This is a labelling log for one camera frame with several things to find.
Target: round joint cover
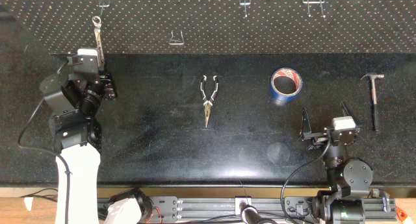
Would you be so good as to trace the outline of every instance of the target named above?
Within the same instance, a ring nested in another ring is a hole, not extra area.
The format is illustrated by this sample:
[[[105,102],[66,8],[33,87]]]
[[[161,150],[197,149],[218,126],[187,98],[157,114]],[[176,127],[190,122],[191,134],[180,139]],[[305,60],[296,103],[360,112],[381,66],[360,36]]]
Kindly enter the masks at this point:
[[[351,187],[368,187],[372,182],[372,170],[361,160],[352,160],[343,170],[345,182]]]

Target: wrench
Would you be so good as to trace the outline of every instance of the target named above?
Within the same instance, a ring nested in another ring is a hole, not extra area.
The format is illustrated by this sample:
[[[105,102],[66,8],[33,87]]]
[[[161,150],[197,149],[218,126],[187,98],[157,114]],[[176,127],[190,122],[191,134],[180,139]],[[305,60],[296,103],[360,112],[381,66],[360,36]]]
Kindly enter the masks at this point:
[[[99,16],[94,16],[92,18],[92,23],[94,23],[95,29],[94,34],[96,35],[96,41],[97,41],[97,48],[100,53],[100,59],[101,63],[104,64],[104,52],[103,52],[103,45],[101,44],[101,18]]]

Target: pliers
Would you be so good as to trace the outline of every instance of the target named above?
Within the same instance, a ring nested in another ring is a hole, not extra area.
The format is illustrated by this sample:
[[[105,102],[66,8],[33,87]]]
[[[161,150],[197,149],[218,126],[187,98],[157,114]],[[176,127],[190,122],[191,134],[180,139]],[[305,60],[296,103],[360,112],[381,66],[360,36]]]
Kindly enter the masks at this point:
[[[209,100],[207,99],[207,96],[204,91],[205,81],[207,81],[207,77],[203,76],[201,79],[201,96],[202,96],[203,105],[205,107],[205,110],[204,110],[205,127],[208,127],[208,120],[209,120],[209,115],[211,113],[211,107],[213,106],[214,98],[216,97],[216,94],[218,93],[218,80],[216,78],[216,75],[213,77],[213,79],[215,81],[215,89]]]

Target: hammer handle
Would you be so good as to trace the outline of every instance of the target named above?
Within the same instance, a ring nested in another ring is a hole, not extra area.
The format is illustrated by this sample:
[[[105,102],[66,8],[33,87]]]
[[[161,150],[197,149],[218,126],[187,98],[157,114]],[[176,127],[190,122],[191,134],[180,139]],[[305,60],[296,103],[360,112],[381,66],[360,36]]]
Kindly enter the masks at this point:
[[[372,120],[373,120],[373,127],[376,132],[380,132],[380,126],[378,121],[378,109],[377,104],[373,104],[372,106]]]

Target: pliers handle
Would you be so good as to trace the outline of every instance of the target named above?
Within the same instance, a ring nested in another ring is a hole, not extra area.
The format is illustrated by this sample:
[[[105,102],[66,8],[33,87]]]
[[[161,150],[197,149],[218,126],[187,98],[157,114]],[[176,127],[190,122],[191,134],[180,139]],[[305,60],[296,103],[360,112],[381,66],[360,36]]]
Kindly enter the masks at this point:
[[[203,105],[204,106],[206,104],[209,104],[209,105],[212,106],[213,103],[214,103],[214,99],[216,97],[216,94],[218,93],[218,79],[216,78],[216,75],[213,77],[213,80],[215,81],[215,89],[214,89],[213,94],[211,95],[211,97],[208,100],[208,98],[207,98],[207,96],[205,94],[205,82],[207,81],[207,77],[206,76],[203,76],[202,79],[201,79],[201,87],[200,87],[200,89],[201,89],[201,96],[202,96],[202,101],[203,101]]]

